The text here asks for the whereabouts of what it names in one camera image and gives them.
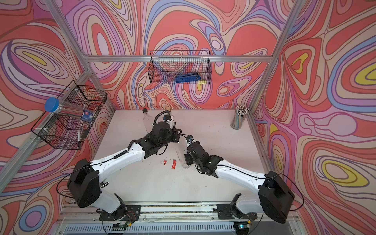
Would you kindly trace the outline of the clear bottle with black cap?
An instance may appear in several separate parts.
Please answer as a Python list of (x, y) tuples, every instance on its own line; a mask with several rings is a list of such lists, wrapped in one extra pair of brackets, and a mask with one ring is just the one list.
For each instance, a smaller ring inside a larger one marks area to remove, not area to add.
[(146, 108), (142, 110), (144, 118), (143, 118), (143, 123), (144, 127), (147, 131), (147, 133), (150, 133), (153, 129), (153, 121), (154, 119), (149, 115), (149, 112)]

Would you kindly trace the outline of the clear bottle blue label cork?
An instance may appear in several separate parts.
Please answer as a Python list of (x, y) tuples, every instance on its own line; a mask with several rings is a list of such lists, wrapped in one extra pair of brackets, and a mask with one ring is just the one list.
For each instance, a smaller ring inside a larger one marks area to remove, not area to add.
[(179, 162), (184, 169), (188, 169), (190, 166), (187, 164), (185, 160), (185, 154), (187, 153), (187, 147), (189, 146), (189, 143), (187, 142), (186, 137), (181, 136), (179, 139), (179, 142), (176, 146), (176, 153), (179, 159)]

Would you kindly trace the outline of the clear bottle red label cork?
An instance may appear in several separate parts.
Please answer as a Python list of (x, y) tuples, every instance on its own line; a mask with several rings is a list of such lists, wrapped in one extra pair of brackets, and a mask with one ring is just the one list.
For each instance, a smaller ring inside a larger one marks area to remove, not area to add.
[(173, 116), (172, 109), (170, 107), (167, 107), (166, 110), (168, 111), (168, 114), (171, 115), (171, 121), (175, 121), (175, 117)]

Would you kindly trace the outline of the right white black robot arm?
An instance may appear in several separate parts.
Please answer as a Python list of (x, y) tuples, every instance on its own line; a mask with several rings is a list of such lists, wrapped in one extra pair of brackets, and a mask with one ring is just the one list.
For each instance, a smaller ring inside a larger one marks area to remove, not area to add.
[(188, 144), (185, 161), (187, 165), (194, 164), (201, 174), (227, 180), (250, 190), (258, 196), (265, 215), (277, 223), (286, 223), (295, 194), (280, 174), (274, 171), (257, 173), (241, 168), (222, 157), (209, 155), (200, 142)]

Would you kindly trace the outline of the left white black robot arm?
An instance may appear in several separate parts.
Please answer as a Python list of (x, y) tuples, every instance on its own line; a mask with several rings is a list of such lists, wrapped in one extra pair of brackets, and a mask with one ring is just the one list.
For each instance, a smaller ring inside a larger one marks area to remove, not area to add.
[(108, 157), (88, 162), (79, 161), (70, 175), (67, 187), (80, 208), (95, 207), (109, 214), (124, 214), (126, 206), (119, 196), (108, 193), (101, 185), (123, 168), (156, 155), (170, 143), (178, 143), (182, 130), (167, 122), (153, 125), (143, 138), (132, 140), (127, 148)]

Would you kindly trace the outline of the metal cup with pencils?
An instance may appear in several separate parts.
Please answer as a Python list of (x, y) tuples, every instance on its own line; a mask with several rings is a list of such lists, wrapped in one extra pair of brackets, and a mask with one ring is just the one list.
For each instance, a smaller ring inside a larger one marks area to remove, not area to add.
[(246, 118), (246, 116), (249, 114), (249, 108), (244, 105), (239, 105), (235, 109), (234, 118), (231, 123), (231, 127), (234, 130), (240, 130), (242, 127), (242, 124)]

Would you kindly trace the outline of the blue tool in basket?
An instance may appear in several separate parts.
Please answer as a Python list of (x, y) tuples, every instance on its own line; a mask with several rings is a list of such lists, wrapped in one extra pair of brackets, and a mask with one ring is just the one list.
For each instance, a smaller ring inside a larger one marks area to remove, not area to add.
[(184, 73), (175, 77), (176, 83), (190, 83), (197, 82), (201, 79), (201, 76), (197, 72)]

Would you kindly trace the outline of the silver binder clip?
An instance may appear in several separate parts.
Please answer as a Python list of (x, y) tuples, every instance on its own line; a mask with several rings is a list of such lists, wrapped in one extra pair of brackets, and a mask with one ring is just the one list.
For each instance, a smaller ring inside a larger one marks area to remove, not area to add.
[(100, 187), (101, 188), (104, 188), (104, 187), (106, 187), (106, 186), (108, 186), (109, 185), (109, 182), (101, 182), (100, 183)]

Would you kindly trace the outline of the black marker in basket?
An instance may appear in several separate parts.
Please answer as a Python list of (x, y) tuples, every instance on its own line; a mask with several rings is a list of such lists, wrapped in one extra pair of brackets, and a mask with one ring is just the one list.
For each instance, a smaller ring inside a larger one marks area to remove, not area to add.
[(81, 134), (80, 131), (77, 131), (77, 147), (81, 147)]

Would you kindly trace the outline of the clear tube with blue cap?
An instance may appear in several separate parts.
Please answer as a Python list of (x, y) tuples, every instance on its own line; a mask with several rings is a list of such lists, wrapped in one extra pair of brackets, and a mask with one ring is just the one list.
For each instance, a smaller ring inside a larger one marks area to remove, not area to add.
[(82, 121), (91, 122), (93, 121), (94, 114), (75, 104), (61, 101), (57, 98), (49, 98), (45, 102), (45, 111), (50, 113), (55, 113), (63, 116), (70, 116)]

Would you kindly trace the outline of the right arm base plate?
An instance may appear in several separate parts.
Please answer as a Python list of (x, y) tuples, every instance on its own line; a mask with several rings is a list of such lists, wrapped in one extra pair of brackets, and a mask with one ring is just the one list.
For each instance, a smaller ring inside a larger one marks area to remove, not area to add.
[(231, 204), (217, 204), (213, 211), (217, 213), (220, 220), (242, 220), (247, 219), (254, 221), (258, 218), (257, 213), (242, 213), (236, 206)]

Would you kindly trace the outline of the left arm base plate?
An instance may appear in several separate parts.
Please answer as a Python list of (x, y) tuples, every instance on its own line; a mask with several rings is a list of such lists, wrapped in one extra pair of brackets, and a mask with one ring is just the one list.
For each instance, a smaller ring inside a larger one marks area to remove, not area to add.
[(139, 220), (141, 205), (121, 205), (115, 212), (100, 212), (100, 221), (128, 221), (135, 222)]

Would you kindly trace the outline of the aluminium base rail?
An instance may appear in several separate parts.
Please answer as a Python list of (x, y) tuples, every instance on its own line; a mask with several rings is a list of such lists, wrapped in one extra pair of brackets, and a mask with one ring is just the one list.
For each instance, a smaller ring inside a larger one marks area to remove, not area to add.
[(138, 203), (127, 205), (124, 221), (152, 222), (205, 222), (246, 221), (261, 218), (261, 213), (235, 215), (229, 203)]

